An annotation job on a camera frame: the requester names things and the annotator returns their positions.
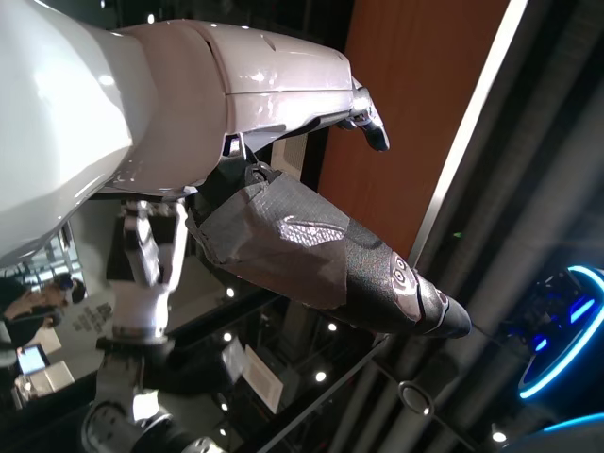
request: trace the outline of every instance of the wooden wall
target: wooden wall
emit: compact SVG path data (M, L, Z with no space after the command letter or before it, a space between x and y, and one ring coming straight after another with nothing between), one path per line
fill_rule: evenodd
M356 0L346 55L390 137L329 131L319 193L411 251L507 0Z

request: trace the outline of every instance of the gray tape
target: gray tape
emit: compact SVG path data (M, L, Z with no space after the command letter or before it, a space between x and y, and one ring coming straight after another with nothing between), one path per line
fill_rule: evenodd
M346 300L348 222L282 174L238 191L200 226L190 216L188 227L214 265L315 308L335 309Z

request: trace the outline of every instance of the ceiling light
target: ceiling light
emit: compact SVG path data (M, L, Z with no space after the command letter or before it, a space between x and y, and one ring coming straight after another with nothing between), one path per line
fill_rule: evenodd
M506 435L503 432L494 432L493 433L493 440L495 442L499 442L500 444L502 442L506 442L508 440L508 438L506 437Z
M491 424L491 432L493 436L493 440L499 444L502 444L508 440L508 436L506 436L501 429L497 426L497 424Z

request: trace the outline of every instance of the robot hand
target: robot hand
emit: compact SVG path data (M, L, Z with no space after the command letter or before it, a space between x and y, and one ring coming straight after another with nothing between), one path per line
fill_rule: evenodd
M187 220L214 265L374 332L469 333L465 309L367 228L290 176L264 163L241 165L241 180L229 183L231 193L239 190ZM227 192L233 168L224 170L200 188L202 197Z

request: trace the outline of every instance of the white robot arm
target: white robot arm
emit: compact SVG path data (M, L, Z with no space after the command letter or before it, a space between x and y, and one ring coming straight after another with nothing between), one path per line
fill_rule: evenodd
M11 0L0 2L0 63L10 106L0 109L0 184L9 194L0 199L0 266L35 253L94 193L128 200L109 259L113 338L99 343L106 356L82 430L88 450L141 449L167 430L182 450L211 451L176 435L164 414L137 414L136 400L174 383L164 329L187 236L178 200L199 186L212 191L207 180L231 150L245 164L237 191L188 225L215 265L373 331L469 332L463 308L373 233L253 161L274 140L334 124L389 148L369 92L341 53L195 21L107 32L37 0ZM200 366L235 380L241 346L219 352L219 362Z

